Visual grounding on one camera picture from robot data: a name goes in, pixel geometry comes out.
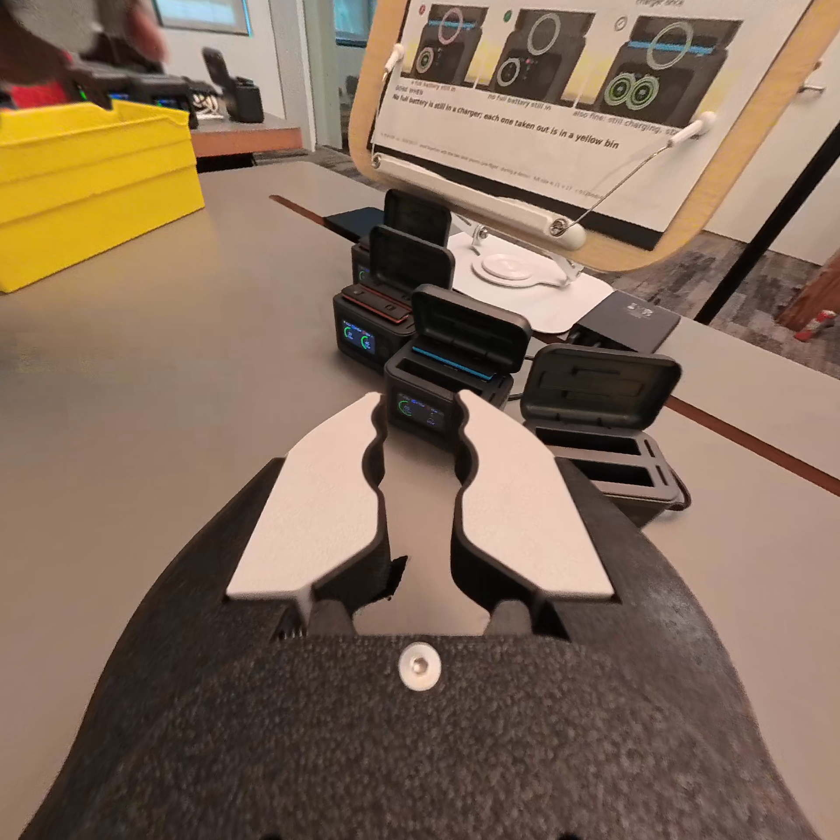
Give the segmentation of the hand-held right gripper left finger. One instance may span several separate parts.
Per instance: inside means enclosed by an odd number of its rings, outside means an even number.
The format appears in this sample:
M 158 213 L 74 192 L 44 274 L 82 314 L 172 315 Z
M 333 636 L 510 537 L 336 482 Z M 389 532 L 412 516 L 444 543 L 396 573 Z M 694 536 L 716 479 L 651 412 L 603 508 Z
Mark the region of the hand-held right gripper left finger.
M 280 466 L 225 595 L 284 602 L 306 628 L 327 604 L 349 621 L 392 579 L 381 489 L 385 397 L 368 392 L 299 440 Z

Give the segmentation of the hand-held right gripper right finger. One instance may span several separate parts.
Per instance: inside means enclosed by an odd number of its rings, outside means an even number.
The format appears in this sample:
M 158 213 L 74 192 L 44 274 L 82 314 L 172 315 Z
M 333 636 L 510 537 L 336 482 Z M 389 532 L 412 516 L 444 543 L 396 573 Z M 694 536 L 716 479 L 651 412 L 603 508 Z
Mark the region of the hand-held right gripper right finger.
M 554 603 L 615 602 L 614 584 L 556 458 L 475 393 L 458 392 L 456 404 L 456 586 L 489 615 L 501 603 L 519 603 L 531 625 Z

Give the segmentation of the black charger case blue battery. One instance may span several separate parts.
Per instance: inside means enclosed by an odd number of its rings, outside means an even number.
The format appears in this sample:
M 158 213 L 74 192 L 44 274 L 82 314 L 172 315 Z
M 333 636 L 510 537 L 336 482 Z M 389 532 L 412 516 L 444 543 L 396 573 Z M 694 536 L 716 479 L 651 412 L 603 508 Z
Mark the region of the black charger case blue battery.
M 385 363 L 387 424 L 453 453 L 464 420 L 458 394 L 503 409 L 532 328 L 522 316 L 431 285 L 415 290 L 412 304 L 416 336 Z M 484 382 L 451 370 L 413 353 L 413 345 L 495 375 Z

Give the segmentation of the yellow plastic bin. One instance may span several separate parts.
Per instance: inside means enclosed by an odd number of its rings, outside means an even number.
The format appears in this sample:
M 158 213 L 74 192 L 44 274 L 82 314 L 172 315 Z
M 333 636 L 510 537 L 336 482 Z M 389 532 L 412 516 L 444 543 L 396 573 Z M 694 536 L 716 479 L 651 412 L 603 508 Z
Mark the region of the yellow plastic bin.
M 202 208 L 184 111 L 113 100 L 2 112 L 2 293 Z

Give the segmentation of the black charger case red batteries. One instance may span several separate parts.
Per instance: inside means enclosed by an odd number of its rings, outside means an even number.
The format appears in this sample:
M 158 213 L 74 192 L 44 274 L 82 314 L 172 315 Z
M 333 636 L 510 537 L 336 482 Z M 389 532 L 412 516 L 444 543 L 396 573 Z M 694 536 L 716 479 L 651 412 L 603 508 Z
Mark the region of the black charger case red batteries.
M 420 286 L 451 289 L 455 257 L 445 247 L 390 227 L 371 231 L 371 276 L 332 299 L 339 352 L 383 372 L 385 363 L 416 336 L 412 296 Z

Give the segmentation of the empty black charger case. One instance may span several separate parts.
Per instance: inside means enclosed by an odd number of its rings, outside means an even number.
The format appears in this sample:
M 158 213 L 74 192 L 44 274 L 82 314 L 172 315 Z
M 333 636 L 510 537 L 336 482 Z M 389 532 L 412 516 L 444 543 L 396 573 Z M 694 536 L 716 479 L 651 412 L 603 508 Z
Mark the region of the empty black charger case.
M 641 529 L 692 502 L 647 432 L 681 375 L 661 354 L 548 344 L 519 397 L 522 421 Z

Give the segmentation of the black battery blue stripe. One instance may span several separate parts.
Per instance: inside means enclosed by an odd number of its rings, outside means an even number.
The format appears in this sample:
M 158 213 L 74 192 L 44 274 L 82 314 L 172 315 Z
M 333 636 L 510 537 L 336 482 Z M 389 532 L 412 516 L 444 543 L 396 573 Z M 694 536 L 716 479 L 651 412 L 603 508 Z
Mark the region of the black battery blue stripe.
M 471 375 L 471 376 L 473 376 L 473 377 L 475 377 L 479 380 L 482 380 L 483 382 L 489 382 L 493 378 L 493 376 L 495 375 L 493 373 L 487 374 L 487 373 L 485 373 L 483 371 L 479 371 L 478 369 L 475 369 L 473 367 L 471 368 L 471 367 L 469 367 L 465 364 L 456 362 L 454 360 L 450 360 L 450 359 L 444 357 L 443 355 L 440 355 L 438 353 L 434 353 L 432 351 L 423 349 L 419 346 L 414 346 L 413 345 L 412 348 L 411 348 L 411 351 L 415 354 L 422 355 L 423 357 L 425 357 L 429 360 L 441 363 L 451 370 L 455 370 L 455 371 L 459 371 L 459 372 L 467 374 L 467 375 Z

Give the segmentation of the white stand base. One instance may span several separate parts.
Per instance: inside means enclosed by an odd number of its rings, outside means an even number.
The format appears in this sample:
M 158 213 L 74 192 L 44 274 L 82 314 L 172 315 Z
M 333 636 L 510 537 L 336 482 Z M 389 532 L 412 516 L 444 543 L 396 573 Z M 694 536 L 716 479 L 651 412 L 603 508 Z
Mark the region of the white stand base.
M 613 288 L 565 258 L 524 248 L 474 227 L 448 239 L 455 257 L 453 289 L 524 317 L 536 333 L 566 333 Z

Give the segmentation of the black flat box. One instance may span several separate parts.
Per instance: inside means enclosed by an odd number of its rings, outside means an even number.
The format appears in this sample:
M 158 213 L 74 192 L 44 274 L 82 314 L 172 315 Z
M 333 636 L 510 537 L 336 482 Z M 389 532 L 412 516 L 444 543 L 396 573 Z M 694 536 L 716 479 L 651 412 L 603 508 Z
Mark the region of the black flat box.
M 575 344 L 606 350 L 655 354 L 679 325 L 680 316 L 615 290 L 578 321 Z

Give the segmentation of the dark blue phone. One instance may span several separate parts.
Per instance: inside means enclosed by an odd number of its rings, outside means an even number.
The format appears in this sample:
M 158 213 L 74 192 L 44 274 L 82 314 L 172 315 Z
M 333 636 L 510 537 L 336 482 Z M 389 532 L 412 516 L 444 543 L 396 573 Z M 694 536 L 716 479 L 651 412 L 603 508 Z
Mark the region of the dark blue phone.
M 376 206 L 364 206 L 322 218 L 323 226 L 333 233 L 357 244 L 370 235 L 370 231 L 384 223 L 384 212 Z

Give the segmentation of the white clamp bar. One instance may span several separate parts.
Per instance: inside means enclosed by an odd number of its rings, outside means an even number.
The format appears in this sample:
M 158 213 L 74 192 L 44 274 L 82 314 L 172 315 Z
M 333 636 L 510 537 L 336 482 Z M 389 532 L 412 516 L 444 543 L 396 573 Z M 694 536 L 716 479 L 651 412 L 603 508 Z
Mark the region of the white clamp bar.
M 553 254 L 578 251 L 586 244 L 587 233 L 580 224 L 546 209 L 478 191 L 389 154 L 373 153 L 371 164 L 380 180 L 442 204 L 518 242 Z

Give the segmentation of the brown wooden furniture piece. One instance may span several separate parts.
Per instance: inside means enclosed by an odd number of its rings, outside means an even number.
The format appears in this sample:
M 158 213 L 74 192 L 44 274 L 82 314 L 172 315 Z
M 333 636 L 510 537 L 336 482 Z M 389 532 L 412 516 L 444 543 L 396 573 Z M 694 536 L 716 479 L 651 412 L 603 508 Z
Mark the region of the brown wooden furniture piece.
M 816 316 L 830 310 L 839 313 L 839 261 L 826 263 L 820 273 L 777 316 L 780 326 L 799 332 Z

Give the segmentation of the black pole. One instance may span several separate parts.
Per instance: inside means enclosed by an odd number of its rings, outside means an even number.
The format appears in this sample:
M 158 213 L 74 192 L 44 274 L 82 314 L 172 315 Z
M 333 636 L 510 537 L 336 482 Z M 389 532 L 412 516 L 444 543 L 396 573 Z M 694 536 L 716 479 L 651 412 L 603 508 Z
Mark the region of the black pole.
M 838 159 L 837 124 L 693 317 L 694 322 L 704 326 L 711 325 Z

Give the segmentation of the wooden side table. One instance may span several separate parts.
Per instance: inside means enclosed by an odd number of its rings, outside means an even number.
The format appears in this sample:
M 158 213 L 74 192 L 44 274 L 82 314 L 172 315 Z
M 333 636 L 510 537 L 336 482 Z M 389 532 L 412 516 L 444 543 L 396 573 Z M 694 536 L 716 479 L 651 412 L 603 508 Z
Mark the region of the wooden side table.
M 260 123 L 237 122 L 229 118 L 199 119 L 197 128 L 191 130 L 191 136 L 197 159 L 297 152 L 305 148 L 301 129 L 270 113 Z

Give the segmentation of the printed instruction sheet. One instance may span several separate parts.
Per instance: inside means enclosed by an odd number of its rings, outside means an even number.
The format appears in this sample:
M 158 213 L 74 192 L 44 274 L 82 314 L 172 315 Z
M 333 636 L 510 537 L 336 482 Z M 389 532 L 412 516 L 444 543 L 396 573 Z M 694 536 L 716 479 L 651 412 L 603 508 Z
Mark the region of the printed instruction sheet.
M 810 2 L 410 2 L 379 154 L 653 249 Z

